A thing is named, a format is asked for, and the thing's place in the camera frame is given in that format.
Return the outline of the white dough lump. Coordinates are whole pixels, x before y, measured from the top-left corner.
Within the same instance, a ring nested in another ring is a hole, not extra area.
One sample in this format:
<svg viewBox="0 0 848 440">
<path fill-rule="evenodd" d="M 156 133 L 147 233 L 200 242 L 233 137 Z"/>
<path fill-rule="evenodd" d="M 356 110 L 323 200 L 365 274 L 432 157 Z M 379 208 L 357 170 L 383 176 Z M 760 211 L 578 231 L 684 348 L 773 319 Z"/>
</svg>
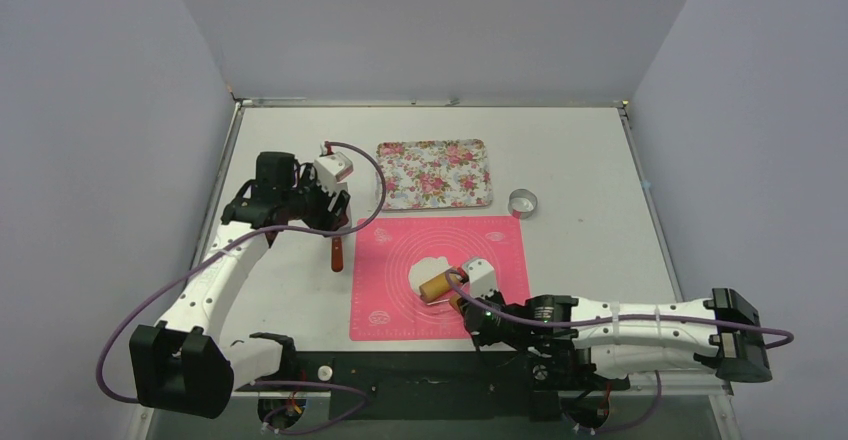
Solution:
<svg viewBox="0 0 848 440">
<path fill-rule="evenodd" d="M 409 287 L 414 294 L 420 296 L 420 287 L 423 284 L 432 280 L 434 277 L 443 275 L 450 268 L 451 265 L 444 256 L 421 258 L 408 270 L 407 280 Z"/>
</svg>

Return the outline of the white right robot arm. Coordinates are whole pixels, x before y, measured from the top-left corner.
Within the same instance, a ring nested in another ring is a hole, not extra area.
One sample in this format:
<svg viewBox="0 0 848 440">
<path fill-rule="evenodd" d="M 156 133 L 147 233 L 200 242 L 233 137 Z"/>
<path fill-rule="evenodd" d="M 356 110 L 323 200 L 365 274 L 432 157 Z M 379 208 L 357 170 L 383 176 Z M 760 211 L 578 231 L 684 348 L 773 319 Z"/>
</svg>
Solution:
<svg viewBox="0 0 848 440">
<path fill-rule="evenodd" d="M 652 371 L 703 371 L 738 383 L 772 378 L 759 312 L 733 289 L 666 304 L 567 295 L 508 304 L 498 291 L 460 294 L 455 304 L 476 346 L 505 344 L 528 354 L 545 388 L 588 387 Z"/>
</svg>

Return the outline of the round metal dough cutter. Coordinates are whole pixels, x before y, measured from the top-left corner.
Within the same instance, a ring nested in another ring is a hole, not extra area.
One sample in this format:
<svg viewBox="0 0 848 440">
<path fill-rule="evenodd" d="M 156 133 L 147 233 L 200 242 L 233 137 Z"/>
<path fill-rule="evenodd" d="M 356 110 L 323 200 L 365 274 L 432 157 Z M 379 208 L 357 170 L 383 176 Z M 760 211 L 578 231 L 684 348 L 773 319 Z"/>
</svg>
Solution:
<svg viewBox="0 0 848 440">
<path fill-rule="evenodd" d="M 537 196 L 527 189 L 513 190 L 508 199 L 510 215 L 519 220 L 532 217 L 538 208 Z"/>
</svg>

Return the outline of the wooden rolling pin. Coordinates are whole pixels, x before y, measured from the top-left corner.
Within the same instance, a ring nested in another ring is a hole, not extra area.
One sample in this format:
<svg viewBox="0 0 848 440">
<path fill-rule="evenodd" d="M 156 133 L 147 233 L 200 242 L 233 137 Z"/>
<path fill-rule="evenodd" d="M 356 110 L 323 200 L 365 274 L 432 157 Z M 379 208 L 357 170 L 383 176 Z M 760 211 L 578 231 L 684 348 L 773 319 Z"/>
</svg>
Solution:
<svg viewBox="0 0 848 440">
<path fill-rule="evenodd" d="M 419 298 L 427 306 L 448 304 L 456 308 L 459 295 L 454 288 L 461 288 L 468 280 L 463 269 L 448 269 L 422 283 L 418 288 Z"/>
</svg>

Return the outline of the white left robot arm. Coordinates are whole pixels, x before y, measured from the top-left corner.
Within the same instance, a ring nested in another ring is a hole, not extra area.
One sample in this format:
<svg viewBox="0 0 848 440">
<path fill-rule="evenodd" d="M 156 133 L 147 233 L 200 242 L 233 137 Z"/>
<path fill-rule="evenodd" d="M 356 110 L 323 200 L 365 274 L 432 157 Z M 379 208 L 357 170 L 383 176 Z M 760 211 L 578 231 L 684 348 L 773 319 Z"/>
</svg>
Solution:
<svg viewBox="0 0 848 440">
<path fill-rule="evenodd" d="M 306 163 L 291 153 L 258 155 L 254 177 L 223 209 L 206 267 L 191 275 L 155 325 L 139 325 L 130 337 L 141 405 L 214 419 L 234 391 L 254 381 L 275 390 L 295 383 L 300 368 L 291 337 L 258 332 L 221 345 L 221 332 L 251 270 L 273 245 L 276 227 L 301 221 L 336 232 L 349 225 L 345 179 L 352 171 L 352 161 L 330 149 Z"/>
</svg>

